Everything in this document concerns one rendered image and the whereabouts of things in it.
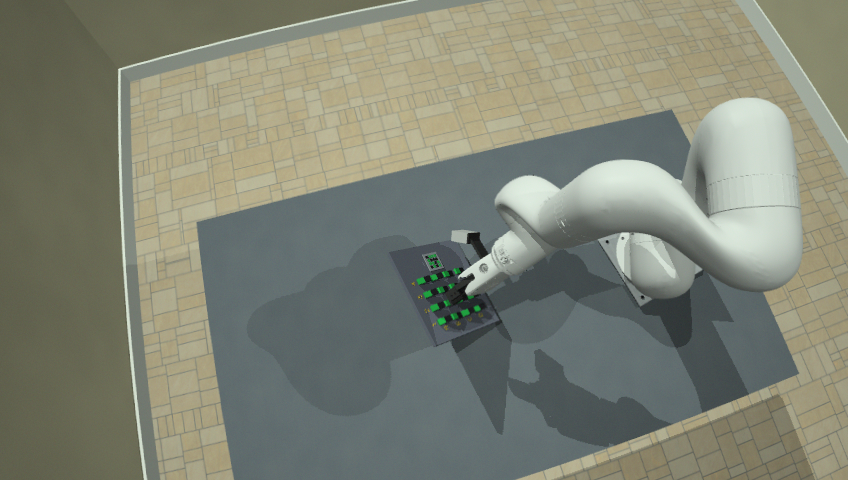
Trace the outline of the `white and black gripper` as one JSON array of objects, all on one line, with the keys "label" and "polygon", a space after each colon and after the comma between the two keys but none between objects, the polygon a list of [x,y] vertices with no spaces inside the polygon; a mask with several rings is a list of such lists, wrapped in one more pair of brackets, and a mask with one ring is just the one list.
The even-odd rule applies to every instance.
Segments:
[{"label": "white and black gripper", "polygon": [[445,295],[450,304],[454,305],[466,298],[467,295],[473,296],[492,290],[508,278],[509,275],[514,276],[514,274],[511,274],[500,263],[493,246],[490,254],[483,257],[458,276],[458,279],[460,277],[465,278],[447,291]]}]

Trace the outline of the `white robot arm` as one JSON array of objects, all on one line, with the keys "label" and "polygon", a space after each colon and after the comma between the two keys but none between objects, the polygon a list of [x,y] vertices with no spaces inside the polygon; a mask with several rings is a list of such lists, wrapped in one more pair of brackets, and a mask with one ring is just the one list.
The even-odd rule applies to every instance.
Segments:
[{"label": "white robot arm", "polygon": [[516,178],[495,208],[510,231],[494,250],[512,274],[558,248],[621,233],[621,270],[656,299],[687,292],[695,264],[732,288],[772,291],[795,276],[803,254],[791,125],[759,98],[729,100],[704,117],[682,181],[648,162],[614,160],[561,190],[538,176]]}]

